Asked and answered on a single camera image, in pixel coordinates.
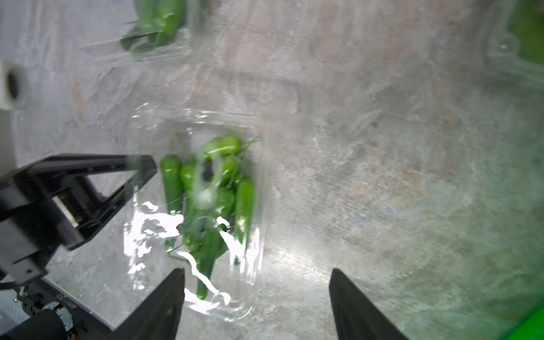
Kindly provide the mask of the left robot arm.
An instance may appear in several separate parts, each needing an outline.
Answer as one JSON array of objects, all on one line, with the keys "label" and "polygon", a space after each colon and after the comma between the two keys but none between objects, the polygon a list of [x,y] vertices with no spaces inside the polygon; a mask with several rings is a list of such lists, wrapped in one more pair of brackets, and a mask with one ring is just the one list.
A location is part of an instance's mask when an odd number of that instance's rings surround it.
[{"label": "left robot arm", "polygon": [[5,339],[73,339],[109,329],[45,282],[60,248],[90,242],[157,173],[149,155],[61,154],[1,176],[1,289],[28,319]]}]

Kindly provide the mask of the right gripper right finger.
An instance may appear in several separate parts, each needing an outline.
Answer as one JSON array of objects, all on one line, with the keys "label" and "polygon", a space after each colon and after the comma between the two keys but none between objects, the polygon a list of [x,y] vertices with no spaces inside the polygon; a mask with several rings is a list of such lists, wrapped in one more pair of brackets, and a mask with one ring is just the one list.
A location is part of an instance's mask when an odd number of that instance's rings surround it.
[{"label": "right gripper right finger", "polygon": [[407,340],[340,269],[331,272],[329,293],[339,339]]}]

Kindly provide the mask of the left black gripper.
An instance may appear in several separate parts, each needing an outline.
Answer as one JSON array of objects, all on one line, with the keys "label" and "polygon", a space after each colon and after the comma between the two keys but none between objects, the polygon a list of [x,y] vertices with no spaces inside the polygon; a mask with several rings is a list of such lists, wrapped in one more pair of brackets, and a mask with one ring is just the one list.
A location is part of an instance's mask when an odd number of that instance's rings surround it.
[{"label": "left black gripper", "polygon": [[[90,176],[134,171],[110,195]],[[60,154],[1,178],[1,272],[21,286],[46,275],[58,248],[74,250],[157,173],[150,155]]]}]

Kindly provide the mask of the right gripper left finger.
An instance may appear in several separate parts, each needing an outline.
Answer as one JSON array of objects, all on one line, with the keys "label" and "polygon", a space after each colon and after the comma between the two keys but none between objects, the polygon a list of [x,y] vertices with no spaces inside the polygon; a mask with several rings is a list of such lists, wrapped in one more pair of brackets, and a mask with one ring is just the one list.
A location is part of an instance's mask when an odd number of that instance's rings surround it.
[{"label": "right gripper left finger", "polygon": [[185,300],[185,270],[174,269],[107,339],[175,339]]}]

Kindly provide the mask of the bright green plastic basket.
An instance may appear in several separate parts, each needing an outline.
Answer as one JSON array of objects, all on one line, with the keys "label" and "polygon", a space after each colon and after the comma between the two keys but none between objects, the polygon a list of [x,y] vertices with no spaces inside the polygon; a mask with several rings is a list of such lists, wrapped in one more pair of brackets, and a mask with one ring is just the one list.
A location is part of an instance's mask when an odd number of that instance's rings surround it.
[{"label": "bright green plastic basket", "polygon": [[508,331],[502,340],[543,340],[543,315],[544,308],[541,306],[534,310],[518,326]]}]

